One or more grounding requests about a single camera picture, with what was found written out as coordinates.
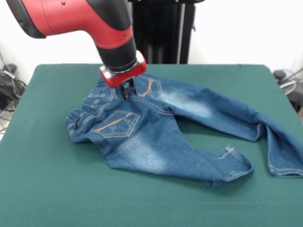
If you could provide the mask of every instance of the jeans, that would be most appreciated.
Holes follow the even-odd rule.
[[[246,103],[147,74],[134,78],[134,85],[137,95],[124,100],[120,89],[99,78],[65,119],[72,142],[94,143],[111,168],[199,180],[210,188],[254,172],[232,146],[216,154],[193,148],[177,125],[175,117],[182,116],[250,141],[265,136],[271,174],[303,176],[303,144]]]

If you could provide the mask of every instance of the green table surface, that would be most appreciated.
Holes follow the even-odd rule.
[[[99,65],[40,65],[0,144],[1,227],[301,227],[303,179],[272,177],[267,142],[189,121],[196,148],[228,144],[255,173],[217,189],[185,179],[111,169],[91,143],[73,144],[64,118],[95,85]],[[214,88],[272,117],[303,142],[303,127],[262,65],[149,65],[148,73]]]

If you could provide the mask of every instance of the red robot end effector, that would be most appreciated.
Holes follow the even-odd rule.
[[[133,77],[146,71],[136,49],[127,0],[6,0],[15,19],[32,38],[73,31],[87,32],[104,63],[100,74],[110,88],[125,83],[134,90]]]

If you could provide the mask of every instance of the jeans seam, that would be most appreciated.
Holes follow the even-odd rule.
[[[112,99],[113,99],[114,95],[115,95],[115,92],[114,92],[114,90],[112,89],[112,90],[111,90],[111,95],[110,95],[110,97],[109,97],[107,103],[104,104],[104,105],[100,108],[100,110],[99,110],[99,112],[98,112],[98,115],[97,115],[97,116],[93,116],[93,115],[92,115],[92,116],[88,117],[87,119],[84,120],[84,122],[82,123],[82,126],[81,126],[79,129],[77,129],[77,130],[71,130],[71,131],[69,132],[69,134],[70,134],[70,135],[73,135],[73,134],[75,134],[75,133],[79,133],[80,131],[82,131],[82,130],[84,129],[85,125],[86,125],[90,120],[92,120],[92,119],[94,119],[94,118],[99,118],[100,115],[102,114],[104,108],[112,102]]]
[[[142,98],[140,97],[132,97],[133,99],[139,101],[139,102],[143,102],[145,104],[147,104],[148,106],[150,106],[151,108],[153,108],[155,111],[157,111],[158,113],[160,114],[164,114],[164,115],[169,115],[169,116],[173,116],[172,112],[169,112],[169,111],[165,111],[165,110],[162,110],[161,108],[157,107],[157,106],[154,106],[152,103],[146,101],[146,100],[143,100]]]
[[[69,129],[71,126],[74,126],[75,123],[70,123],[68,126],[67,126],[67,129]]]
[[[273,165],[269,165],[270,168],[273,168],[274,170],[276,171],[296,171],[296,172],[300,172],[300,173],[303,173],[303,170],[300,170],[300,169],[294,169],[294,168],[284,168],[284,169],[280,169],[280,168],[277,168]]]
[[[193,149],[196,153],[198,153],[199,155],[201,155],[201,153],[199,153],[198,152],[198,150],[196,150],[196,149]],[[225,179],[225,177],[222,175],[222,173],[217,169],[217,168],[215,168],[214,166],[212,166],[212,168],[213,168],[213,170],[215,170],[217,173],[218,173],[218,175],[219,176],[221,176],[222,177],[222,179]]]
[[[226,154],[224,154],[222,157],[231,154],[234,158],[236,158],[236,159],[239,160],[240,162],[242,162],[242,163],[244,163],[244,164],[249,164],[249,162],[248,162],[245,158],[243,158],[240,154],[236,153],[234,147],[227,146],[225,149],[226,149],[228,152],[227,152]]]
[[[244,173],[246,173],[246,172],[234,172],[233,174],[229,174],[229,175],[225,178],[225,180],[226,180],[226,181],[229,181],[232,177],[235,177],[235,176],[237,176],[237,175],[244,174]]]
[[[105,94],[89,94],[88,95],[89,98],[104,98]]]
[[[104,120],[103,122],[107,122],[108,120],[110,120],[117,112],[116,111],[113,111],[111,114],[109,114]]]
[[[132,122],[131,125],[128,124],[130,126],[130,128],[128,129],[127,132],[124,132],[124,133],[111,133],[111,134],[105,134],[105,133],[103,133],[101,131],[98,131],[98,130],[94,130],[94,132],[97,133],[97,134],[99,134],[99,135],[101,135],[105,139],[118,138],[118,137],[129,137],[132,134],[132,132],[133,132],[136,124],[138,123],[138,121],[140,119],[140,115],[135,114],[135,113],[133,113],[133,114],[135,115],[135,119],[133,120],[133,122]]]
[[[164,94],[163,94],[163,91],[162,91],[162,85],[161,85],[161,82],[160,82],[160,81],[158,81],[157,86],[158,86],[158,89],[159,89],[159,91],[160,91],[160,95],[159,95],[159,97],[155,98],[155,100],[158,100],[158,99],[164,97]]]
[[[110,117],[112,117],[115,113],[117,113],[117,112],[121,112],[121,113],[125,113],[125,114],[129,114],[129,113],[132,113],[132,114],[134,114],[134,115],[137,115],[137,116],[139,116],[138,114],[136,114],[136,113],[133,113],[133,112],[129,112],[129,111],[124,111],[124,110],[114,110],[114,113],[112,114],[112,115],[110,115]]]

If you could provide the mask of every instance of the faded denim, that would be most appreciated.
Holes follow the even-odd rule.
[[[266,136],[273,176],[303,176],[303,144],[249,105],[212,89],[143,74],[125,101],[102,78],[65,123],[74,143],[92,142],[114,169],[194,179],[215,188],[254,172],[232,146],[216,154],[195,149],[179,130],[183,116],[239,138]]]

